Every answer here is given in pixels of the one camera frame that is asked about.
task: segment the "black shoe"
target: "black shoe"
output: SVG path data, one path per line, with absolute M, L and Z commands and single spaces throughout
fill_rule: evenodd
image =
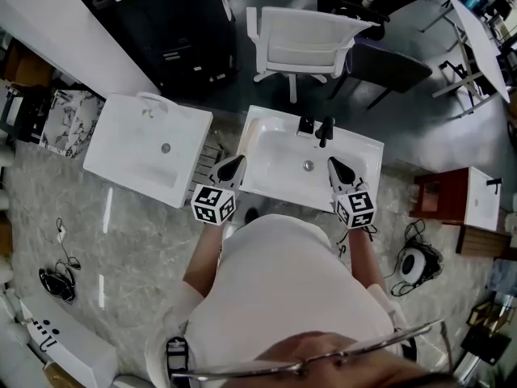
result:
M 255 207 L 251 207 L 248 211 L 246 211 L 246 215 L 244 216 L 244 226 L 250 224 L 253 220 L 259 218 L 259 212 Z

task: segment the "gray tile floor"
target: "gray tile floor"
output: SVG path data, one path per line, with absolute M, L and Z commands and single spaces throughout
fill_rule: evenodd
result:
M 298 103 L 289 103 L 288 80 L 280 75 L 253 82 L 256 74 L 255 49 L 246 34 L 246 7 L 279 6 L 316 10 L 317 0 L 230 0 L 237 24 L 237 49 L 240 73 L 227 87 L 207 97 L 204 108 L 245 112 L 250 104 L 299 116 L 334 116 L 341 128 L 385 143 L 385 160 L 401 159 L 429 171 L 448 171 L 476 166 L 493 177 L 503 177 L 502 204 L 511 209 L 511 195 L 517 191 L 517 153 L 506 134 L 503 101 L 495 99 L 473 115 L 455 120 L 469 108 L 466 91 L 459 96 L 432 99 L 431 93 L 447 85 L 438 65 L 445 59 L 460 63 L 460 51 L 447 53 L 455 39 L 444 21 L 425 34 L 418 30 L 439 14 L 442 0 L 417 1 L 394 13 L 386 24 L 382 44 L 425 62 L 433 74 L 411 91 L 390 94 L 366 111 L 383 88 L 352 78 L 333 100 L 327 97 L 336 81 L 322 85 L 311 77 L 298 78 Z
M 217 138 L 230 152 L 235 151 L 239 125 L 216 122 L 214 128 Z M 233 130 L 228 134 L 220 128 Z M 414 194 L 410 180 L 410 175 L 399 170 L 383 168 L 381 173 L 375 221 L 380 232 L 373 245 L 385 275 L 393 271 L 404 243 L 404 229 L 412 221 L 408 217 Z M 56 241 L 56 219 L 62 217 L 67 229 L 65 247 L 80 260 L 82 270 L 75 272 L 75 303 L 59 302 L 82 325 L 117 347 L 121 372 L 146 377 L 143 347 L 153 315 L 181 280 L 202 228 L 190 208 L 173 209 L 119 188 L 83 171 L 78 161 L 22 142 L 17 144 L 15 164 L 6 171 L 5 188 L 11 195 L 9 218 L 15 247 L 12 285 L 17 294 L 23 297 L 42 291 L 38 269 L 52 267 L 64 256 Z M 112 206 L 104 229 L 110 190 Z M 332 243 L 343 235 L 343 225 L 334 215 L 276 200 L 269 200 L 265 209 L 320 226 Z M 443 253 L 443 273 L 399 302 L 412 324 L 447 319 L 458 357 L 466 332 L 464 322 L 474 302 L 485 295 L 491 262 L 455 254 L 457 227 L 429 221 L 424 235 Z M 338 254 L 337 246 L 333 252 Z M 350 267 L 347 253 L 342 262 Z M 99 274 L 105 277 L 104 309 L 99 308 Z M 399 280 L 396 274 L 388 279 L 388 285 Z M 433 369 L 443 365 L 437 335 L 420 339 L 418 345 L 422 365 Z

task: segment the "dark floor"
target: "dark floor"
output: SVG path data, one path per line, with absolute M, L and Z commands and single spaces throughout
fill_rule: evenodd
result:
M 452 28 L 438 22 L 426 34 L 420 33 L 440 10 L 442 1 L 418 1 L 400 9 L 386 24 L 382 43 L 425 62 L 433 74 L 411 91 L 392 93 L 371 111 L 366 106 L 383 88 L 367 82 L 347 80 L 340 93 L 328 100 L 336 81 L 322 85 L 311 77 L 298 78 L 298 102 L 289 103 L 288 80 L 271 76 L 259 84 L 256 75 L 255 49 L 246 35 L 248 6 L 280 6 L 316 10 L 317 0 L 230 0 L 237 20 L 237 47 L 240 72 L 228 86 L 210 94 L 204 108 L 228 112 L 245 112 L 250 105 L 273 108 L 300 116 L 334 116 L 337 126 L 385 143 L 385 161 L 399 159 L 429 171 L 447 171 L 475 166 L 493 177 L 503 177 L 502 205 L 511 209 L 511 195 L 517 191 L 517 153 L 506 134 L 503 101 L 495 99 L 462 119 L 454 116 L 469 108 L 466 92 L 457 96 L 432 99 L 431 93 L 453 79 L 438 69 L 445 59 L 460 63 L 456 48 L 447 53 L 455 39 Z

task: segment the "eyeglass frame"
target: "eyeglass frame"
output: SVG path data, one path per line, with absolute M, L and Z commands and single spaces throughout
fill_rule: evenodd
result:
M 443 319 L 438 319 L 433 322 L 425 323 L 419 327 L 413 327 L 410 329 L 406 329 L 404 331 L 395 332 L 392 335 L 389 336 L 388 339 L 384 338 L 384 340 L 380 342 L 375 342 L 373 344 L 370 344 L 368 346 L 364 346 L 362 348 L 354 348 L 352 350 L 345 350 L 345 351 L 338 351 L 338 352 L 329 352 L 324 355 L 318 355 L 313 356 L 310 358 L 305 359 L 304 361 L 290 363 L 290 362 L 281 362 L 278 361 L 279 366 L 272 366 L 267 369 L 253 369 L 253 370 L 246 370 L 246 371 L 234 371 L 234 372 L 207 372 L 210 370 L 210 368 L 219 368 L 217 367 L 206 367 L 201 369 L 193 369 L 181 371 L 181 372 L 173 372 L 170 374 L 172 378 L 189 378 L 193 379 L 199 382 L 206 382 L 206 381 L 216 381 L 216 380 L 222 380 L 222 379 L 231 379 L 231 378 L 240 378 L 240 377 L 261 377 L 266 375 L 272 375 L 275 373 L 294 373 L 296 375 L 301 375 L 304 373 L 304 371 L 307 369 L 307 366 L 314 362 L 319 361 L 322 359 L 328 359 L 328 358 L 340 358 L 340 359 L 349 359 L 354 356 L 363 355 L 366 353 L 378 351 L 383 348 L 387 348 L 388 346 L 398 344 L 400 342 L 403 342 L 405 340 L 410 340 L 411 338 L 414 338 L 416 336 L 421 336 L 429 333 L 433 326 L 439 325 L 440 326 L 440 335 L 443 339 L 443 342 L 445 344 L 445 348 L 447 350 L 448 355 L 448 367 L 449 367 L 449 373 L 452 373 L 452 352 L 451 352 L 451 344 L 448 339 L 448 333 L 447 333 L 447 327 L 445 325 L 445 322 Z M 368 342 L 371 343 L 371 341 L 364 341 L 359 342 L 359 346 L 361 344 L 368 344 Z M 242 363 L 236 363 L 231 364 L 227 366 L 238 366 L 238 365 L 246 365 L 246 364 L 252 364 L 252 363 L 259 363 L 260 361 L 248 361 L 248 362 L 242 362 Z M 264 361 L 265 363 L 273 364 L 275 361 Z

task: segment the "white t-shirt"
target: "white t-shirt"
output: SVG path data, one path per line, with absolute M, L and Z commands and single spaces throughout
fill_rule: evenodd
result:
M 336 332 L 358 341 L 389 335 L 397 313 L 378 285 L 365 289 L 336 260 L 319 227 L 271 214 L 224 241 L 205 299 L 182 283 L 146 344 L 148 372 L 162 388 L 154 362 L 164 363 L 165 340 L 185 323 L 193 369 L 253 360 L 301 332 Z

